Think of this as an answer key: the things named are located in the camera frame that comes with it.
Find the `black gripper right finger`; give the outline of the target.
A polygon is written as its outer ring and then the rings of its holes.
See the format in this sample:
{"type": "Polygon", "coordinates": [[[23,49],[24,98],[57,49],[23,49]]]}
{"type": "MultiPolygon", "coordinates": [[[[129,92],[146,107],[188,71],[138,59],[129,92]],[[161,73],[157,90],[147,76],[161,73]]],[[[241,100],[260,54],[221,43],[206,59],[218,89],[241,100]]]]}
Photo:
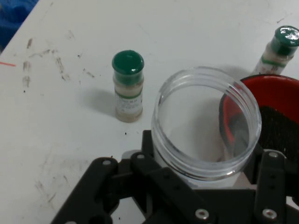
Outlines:
{"type": "Polygon", "coordinates": [[[299,204],[299,165],[283,153],[256,145],[244,174],[256,185],[254,219],[257,224],[297,224],[299,210],[288,205],[290,196],[299,204]]]}

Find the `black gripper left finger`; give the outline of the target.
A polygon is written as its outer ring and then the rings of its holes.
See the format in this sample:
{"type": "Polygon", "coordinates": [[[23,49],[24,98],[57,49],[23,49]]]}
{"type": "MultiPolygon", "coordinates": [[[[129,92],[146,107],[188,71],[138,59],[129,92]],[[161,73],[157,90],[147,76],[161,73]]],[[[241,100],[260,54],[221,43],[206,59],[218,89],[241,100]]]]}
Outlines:
{"type": "Polygon", "coordinates": [[[117,162],[95,159],[62,208],[55,224],[110,224],[120,200],[133,198],[147,224],[215,224],[213,209],[172,170],[153,158],[151,131],[142,149],[117,162]]]}

